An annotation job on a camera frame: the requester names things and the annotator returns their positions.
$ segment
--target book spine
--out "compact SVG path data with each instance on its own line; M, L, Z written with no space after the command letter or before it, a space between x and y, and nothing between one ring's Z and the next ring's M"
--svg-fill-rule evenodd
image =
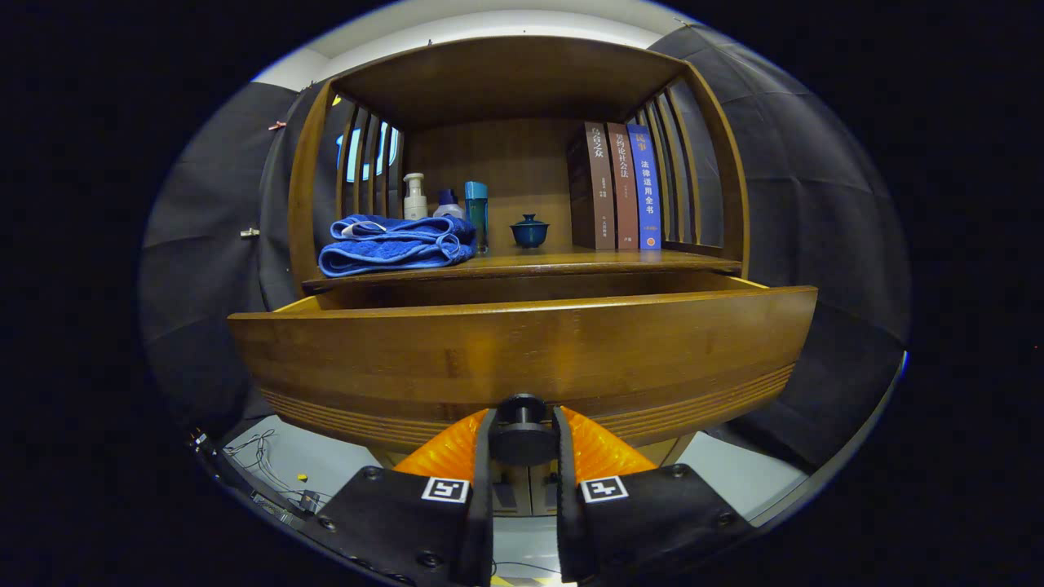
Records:
M649 131L641 124L627 124L631 152L635 162L638 194L638 244L641 249L660 249L660 185Z
M609 151L613 162L613 192L616 199L616 248L638 249L638 201L635 189L635 164L631 157L627 127L606 124Z
M609 146L600 122L585 122L588 157L591 160L591 189L594 196L594 248L616 249L616 213L613 206L613 174Z

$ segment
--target wooden drawer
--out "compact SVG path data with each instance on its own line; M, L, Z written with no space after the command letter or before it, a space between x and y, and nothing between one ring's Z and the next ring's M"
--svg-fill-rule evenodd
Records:
M410 452L532 393L648 445L776 397L815 297L708 271L403 280L229 324L284 420L348 442Z

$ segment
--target floor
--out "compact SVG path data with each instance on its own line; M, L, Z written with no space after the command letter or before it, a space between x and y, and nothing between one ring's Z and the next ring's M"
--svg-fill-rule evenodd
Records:
M309 489L327 498L336 494L359 468L379 466L370 451L361 446L303 430L281 421L278 416L261 420L229 446L238 446L267 430L272 430L272 433L265 439L265 456L275 479L260 471L258 466L250 467L248 471L277 490ZM244 467L257 461L253 447L251 445L235 456ZM679 462L692 467L748 521L808 478L782 461L703 432L695 436ZM298 475L307 475L308 480L299 480ZM493 529L493 559L498 562L493 585L561 585L554 572L560 568L554 517L494 518ZM540 581L513 582L513 578Z

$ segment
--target folded towel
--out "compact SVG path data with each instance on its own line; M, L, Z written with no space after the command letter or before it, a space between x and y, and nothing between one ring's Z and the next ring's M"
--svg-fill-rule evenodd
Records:
M352 214L330 227L319 252L327 277L455 265L475 256L475 227L453 216L402 220Z

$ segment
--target white ceiling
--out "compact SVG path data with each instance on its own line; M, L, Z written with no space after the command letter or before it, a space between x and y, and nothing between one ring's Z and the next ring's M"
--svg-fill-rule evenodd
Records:
M691 17L645 0L402 0L350 21L305 47L335 57L404 28L440 19L493 10L557 10L590 15L667 34Z

